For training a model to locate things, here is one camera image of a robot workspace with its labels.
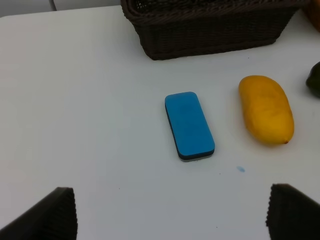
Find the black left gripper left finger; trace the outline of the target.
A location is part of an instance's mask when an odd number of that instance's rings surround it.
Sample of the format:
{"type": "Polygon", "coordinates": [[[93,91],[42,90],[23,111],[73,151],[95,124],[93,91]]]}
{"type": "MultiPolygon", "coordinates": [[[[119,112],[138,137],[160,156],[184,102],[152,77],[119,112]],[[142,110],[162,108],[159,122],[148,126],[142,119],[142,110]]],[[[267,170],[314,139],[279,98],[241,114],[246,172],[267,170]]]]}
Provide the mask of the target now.
{"type": "Polygon", "coordinates": [[[2,240],[75,240],[78,219],[75,193],[57,187],[0,230],[2,240]]]}

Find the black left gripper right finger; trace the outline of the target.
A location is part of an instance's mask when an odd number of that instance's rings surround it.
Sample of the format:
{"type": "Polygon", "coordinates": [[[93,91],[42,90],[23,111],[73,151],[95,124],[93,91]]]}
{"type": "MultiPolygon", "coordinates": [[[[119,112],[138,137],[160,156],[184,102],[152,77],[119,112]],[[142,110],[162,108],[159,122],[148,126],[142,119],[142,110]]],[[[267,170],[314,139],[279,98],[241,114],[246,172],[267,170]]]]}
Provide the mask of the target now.
{"type": "Polygon", "coordinates": [[[265,224],[272,240],[318,240],[320,204],[287,183],[273,184],[265,224]]]}

